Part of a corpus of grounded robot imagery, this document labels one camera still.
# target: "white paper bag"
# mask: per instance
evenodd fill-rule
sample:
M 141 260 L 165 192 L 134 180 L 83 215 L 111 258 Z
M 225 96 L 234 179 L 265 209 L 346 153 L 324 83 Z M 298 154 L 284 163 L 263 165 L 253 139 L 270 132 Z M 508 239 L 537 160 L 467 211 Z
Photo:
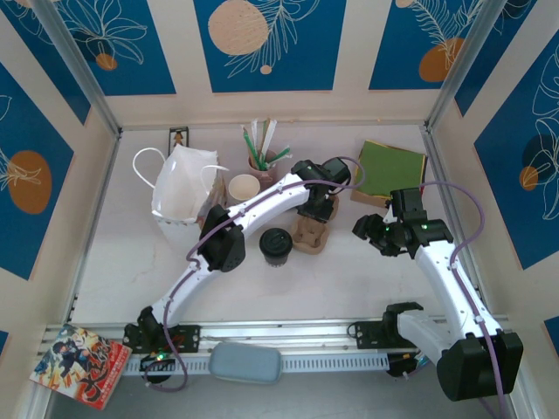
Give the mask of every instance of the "white paper bag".
M 156 151 L 163 167 L 155 185 L 135 166 L 138 155 Z M 211 207 L 225 205 L 226 191 L 217 151 L 196 150 L 177 145 L 167 160 L 157 148 L 144 148 L 132 160 L 134 172 L 154 190 L 151 213 L 171 246 L 181 255 L 197 243 Z

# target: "white tabletop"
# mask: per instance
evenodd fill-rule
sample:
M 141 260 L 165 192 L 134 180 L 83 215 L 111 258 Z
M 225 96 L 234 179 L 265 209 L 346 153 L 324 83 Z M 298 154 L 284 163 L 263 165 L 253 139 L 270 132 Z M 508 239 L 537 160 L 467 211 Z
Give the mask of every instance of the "white tabletop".
M 183 255 L 170 248 L 150 212 L 151 189 L 132 170 L 134 154 L 145 147 L 164 153 L 168 131 L 127 131 L 107 189 L 87 265 L 79 283 L 79 297 L 72 321 L 121 323 L 136 321 L 140 310 L 156 302 L 184 271 Z M 289 144 L 293 159 L 283 161 L 283 175 L 298 160 L 323 162 L 337 155 L 358 156 L 363 141 L 424 153 L 418 127 L 414 126 L 295 126 L 279 125 L 273 148 Z M 246 147 L 239 127 L 192 129 L 190 146 L 217 150 L 228 177 L 246 172 Z M 138 159 L 138 168 L 155 181 L 161 158 L 155 154 Z M 426 180 L 432 180 L 431 168 Z M 407 255 L 385 258 L 372 246 L 353 236 L 361 216 L 385 211 L 349 200 L 340 194 L 337 217 L 328 225 L 330 237 L 317 256 L 293 250 L 280 268 L 269 267 L 258 240 L 272 227 L 288 230 L 294 210 L 279 216 L 246 241 L 246 259 L 236 270 L 222 274 L 194 295 L 185 321 L 264 319 L 338 319 L 380 316 L 388 304 L 417 301 L 430 314 L 443 314 L 423 273 Z M 445 218 L 436 187 L 424 193 L 430 218 Z

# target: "green book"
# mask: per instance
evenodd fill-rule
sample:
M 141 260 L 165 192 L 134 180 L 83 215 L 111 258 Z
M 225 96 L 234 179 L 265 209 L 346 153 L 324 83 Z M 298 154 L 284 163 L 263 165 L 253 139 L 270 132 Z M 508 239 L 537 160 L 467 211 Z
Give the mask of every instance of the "green book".
M 362 203 L 384 206 L 395 189 L 414 188 L 424 181 L 427 157 L 420 153 L 365 141 L 359 162 L 367 176 L 365 183 L 355 189 L 351 199 Z M 361 170 L 356 171 L 355 183 L 361 181 Z

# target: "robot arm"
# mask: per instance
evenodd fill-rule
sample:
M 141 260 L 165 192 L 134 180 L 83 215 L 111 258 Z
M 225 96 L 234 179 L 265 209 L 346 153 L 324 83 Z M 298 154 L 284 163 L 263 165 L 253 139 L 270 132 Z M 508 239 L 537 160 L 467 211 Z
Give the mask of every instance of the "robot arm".
M 453 238 L 442 220 L 429 220 L 419 189 L 393 191 L 389 214 L 364 216 L 353 232 L 369 239 L 384 256 L 409 253 L 430 282 L 445 310 L 448 331 L 424 314 L 417 303 L 397 316 L 396 333 L 417 346 L 437 366 L 438 380 L 449 399 L 457 401 L 496 395 L 492 361 L 487 350 L 485 325 L 499 363 L 504 393 L 513 390 L 522 355 L 516 333 L 504 333 L 473 289 L 457 259 Z M 462 289 L 453 269 L 464 279 Z
M 322 165 L 299 161 L 291 173 L 253 199 L 228 209 L 213 207 L 206 217 L 200 242 L 187 255 L 189 266 L 161 299 L 141 311 L 138 326 L 127 325 L 127 341 L 138 341 L 140 336 L 149 352 L 164 352 L 168 345 L 164 329 L 178 325 L 190 296 L 203 284 L 243 262 L 247 237 L 293 207 L 299 214 L 325 223 L 333 211 L 329 194 L 350 177 L 340 158 Z

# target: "black coffee cup lid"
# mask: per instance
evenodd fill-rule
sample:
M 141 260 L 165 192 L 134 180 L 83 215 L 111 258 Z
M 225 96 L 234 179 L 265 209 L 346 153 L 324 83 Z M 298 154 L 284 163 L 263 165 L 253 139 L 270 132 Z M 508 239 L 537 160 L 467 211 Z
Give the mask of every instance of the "black coffee cup lid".
M 293 248 L 293 240 L 283 229 L 266 230 L 260 237 L 260 250 L 267 258 L 283 258 Z

